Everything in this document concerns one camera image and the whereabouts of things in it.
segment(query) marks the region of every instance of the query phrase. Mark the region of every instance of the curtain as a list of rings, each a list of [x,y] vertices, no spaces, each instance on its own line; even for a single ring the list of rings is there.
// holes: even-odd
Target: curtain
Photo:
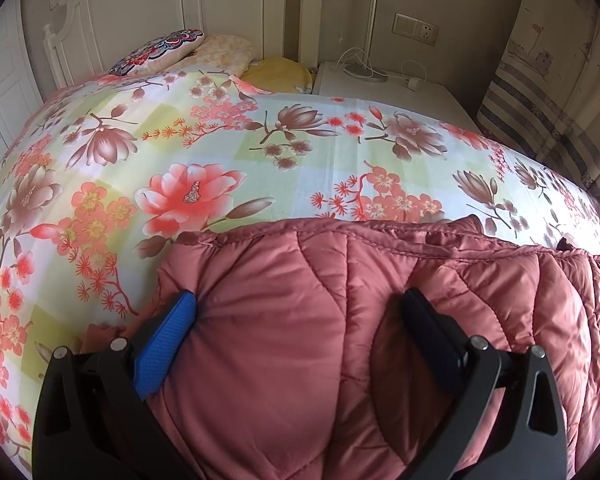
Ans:
[[[522,0],[482,105],[482,132],[600,196],[600,10]]]

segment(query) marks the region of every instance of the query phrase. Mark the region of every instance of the nightstand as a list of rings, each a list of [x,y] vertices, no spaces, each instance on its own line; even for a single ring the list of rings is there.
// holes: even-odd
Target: nightstand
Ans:
[[[426,115],[443,123],[478,132],[478,127],[460,103],[442,85],[421,83],[418,90],[409,90],[403,81],[389,78],[385,83],[371,83],[347,75],[334,62],[320,65],[313,94],[375,101]]]

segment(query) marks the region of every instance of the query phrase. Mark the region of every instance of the white headboard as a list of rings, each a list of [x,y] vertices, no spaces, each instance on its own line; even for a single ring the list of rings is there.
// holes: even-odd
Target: white headboard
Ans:
[[[58,88],[106,72],[154,38],[182,28],[235,34],[259,57],[284,52],[286,0],[62,0],[64,26],[45,25],[45,50]],[[318,63],[322,0],[301,0],[298,60]]]

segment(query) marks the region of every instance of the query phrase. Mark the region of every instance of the gray wall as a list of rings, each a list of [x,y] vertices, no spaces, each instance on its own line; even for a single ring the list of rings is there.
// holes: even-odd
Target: gray wall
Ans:
[[[324,0],[320,60],[337,60],[349,47],[364,45],[370,0]],[[445,85],[474,115],[498,65],[513,28],[520,0],[378,0],[371,51],[375,66],[399,71],[405,59],[426,65],[429,79]],[[416,16],[440,27],[435,46],[396,36],[391,28],[396,12]],[[43,47],[42,27],[58,31],[64,9],[52,12],[48,0],[22,0],[22,23],[29,57],[40,93],[55,90]],[[407,73],[417,67],[405,66]]]

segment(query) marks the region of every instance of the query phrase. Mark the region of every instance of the blue gripper pad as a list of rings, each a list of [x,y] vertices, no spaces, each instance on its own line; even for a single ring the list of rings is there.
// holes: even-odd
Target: blue gripper pad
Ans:
[[[162,386],[180,344],[196,321],[196,312],[196,297],[188,290],[183,292],[136,356],[134,388],[140,399]]]

